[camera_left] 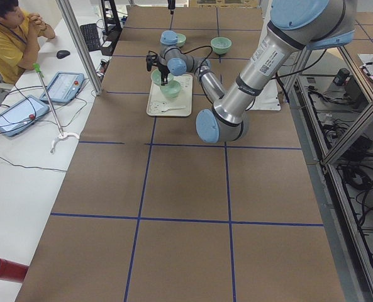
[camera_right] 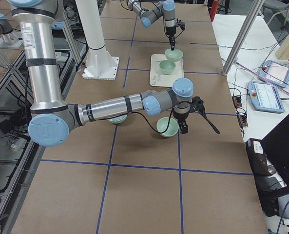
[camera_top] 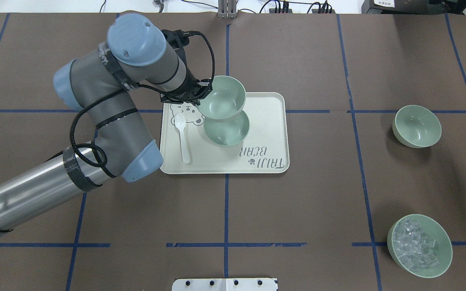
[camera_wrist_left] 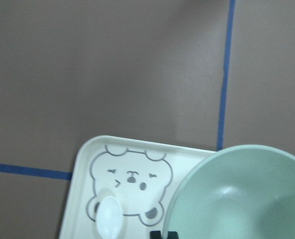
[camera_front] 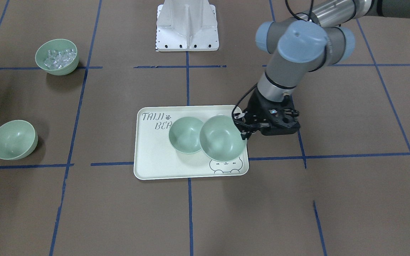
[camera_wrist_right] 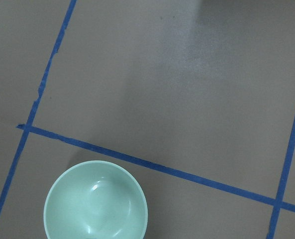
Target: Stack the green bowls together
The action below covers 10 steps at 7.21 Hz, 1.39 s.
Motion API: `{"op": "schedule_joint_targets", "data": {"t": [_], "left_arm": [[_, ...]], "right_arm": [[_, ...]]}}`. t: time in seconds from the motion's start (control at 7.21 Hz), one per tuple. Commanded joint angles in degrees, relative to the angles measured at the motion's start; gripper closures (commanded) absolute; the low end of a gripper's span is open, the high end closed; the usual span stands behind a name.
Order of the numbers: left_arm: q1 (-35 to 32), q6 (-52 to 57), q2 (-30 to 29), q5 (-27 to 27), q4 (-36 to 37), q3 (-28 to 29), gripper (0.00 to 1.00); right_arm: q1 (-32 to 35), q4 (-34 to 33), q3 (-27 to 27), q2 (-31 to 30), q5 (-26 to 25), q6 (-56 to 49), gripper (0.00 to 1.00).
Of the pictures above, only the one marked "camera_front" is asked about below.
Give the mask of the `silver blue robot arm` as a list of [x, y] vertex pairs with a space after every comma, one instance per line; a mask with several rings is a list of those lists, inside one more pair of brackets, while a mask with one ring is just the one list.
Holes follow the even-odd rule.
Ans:
[[257, 47], [272, 57], [247, 92], [247, 107], [242, 113], [232, 113], [242, 140], [257, 131], [265, 136], [299, 131], [292, 92], [306, 73], [340, 63], [354, 51], [354, 34], [342, 24], [363, 16], [410, 19], [410, 0], [327, 0], [291, 14], [282, 22], [265, 22], [257, 29]]

